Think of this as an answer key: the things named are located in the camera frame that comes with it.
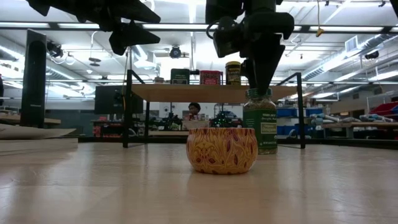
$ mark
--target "dark hair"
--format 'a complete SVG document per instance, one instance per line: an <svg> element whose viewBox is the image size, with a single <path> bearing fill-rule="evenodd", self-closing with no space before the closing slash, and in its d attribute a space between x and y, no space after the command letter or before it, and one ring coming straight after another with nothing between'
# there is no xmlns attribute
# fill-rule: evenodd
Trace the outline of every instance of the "dark hair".
<svg viewBox="0 0 398 224"><path fill-rule="evenodd" d="M190 103L189 106L188 106L188 108L190 108L191 106L196 107L196 108L198 109L198 111L200 111L200 105L199 105L199 103Z"/></svg>

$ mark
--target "glass jar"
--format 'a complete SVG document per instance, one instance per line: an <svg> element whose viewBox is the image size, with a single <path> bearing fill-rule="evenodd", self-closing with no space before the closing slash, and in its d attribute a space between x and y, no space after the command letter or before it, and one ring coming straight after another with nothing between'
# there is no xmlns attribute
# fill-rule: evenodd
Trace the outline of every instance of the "glass jar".
<svg viewBox="0 0 398 224"><path fill-rule="evenodd" d="M259 94L257 89L246 91L248 102L243 107L243 122L245 128L253 128L256 133L259 154L276 154L277 123L276 105L271 101L272 90Z"/></svg>

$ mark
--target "patterned bowl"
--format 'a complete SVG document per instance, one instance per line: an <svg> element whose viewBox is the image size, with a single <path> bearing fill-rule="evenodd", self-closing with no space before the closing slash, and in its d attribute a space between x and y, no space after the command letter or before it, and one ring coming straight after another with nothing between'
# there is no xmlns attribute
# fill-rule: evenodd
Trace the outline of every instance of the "patterned bowl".
<svg viewBox="0 0 398 224"><path fill-rule="evenodd" d="M198 172L243 174L257 159L254 129L198 128L189 130L188 159Z"/></svg>

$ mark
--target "red floral pattern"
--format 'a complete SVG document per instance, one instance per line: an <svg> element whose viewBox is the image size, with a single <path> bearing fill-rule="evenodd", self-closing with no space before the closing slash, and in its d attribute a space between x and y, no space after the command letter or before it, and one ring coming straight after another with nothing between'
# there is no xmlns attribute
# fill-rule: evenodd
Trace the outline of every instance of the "red floral pattern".
<svg viewBox="0 0 398 224"><path fill-rule="evenodd" d="M253 129L199 128L189 131L187 156L199 172L242 174L257 159L257 139Z"/></svg>

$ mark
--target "jar lid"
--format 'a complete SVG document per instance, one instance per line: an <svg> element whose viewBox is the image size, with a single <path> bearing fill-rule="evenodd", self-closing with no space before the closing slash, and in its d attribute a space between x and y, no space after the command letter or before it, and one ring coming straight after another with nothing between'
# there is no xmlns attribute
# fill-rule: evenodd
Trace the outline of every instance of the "jar lid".
<svg viewBox="0 0 398 224"><path fill-rule="evenodd" d="M239 66L241 66L241 62L228 62L225 66L230 66L230 65L239 65Z"/></svg>
<svg viewBox="0 0 398 224"><path fill-rule="evenodd" d="M259 94L257 88L246 90L246 96L249 98L256 98L262 96L272 96L272 89L268 88L264 94Z"/></svg>

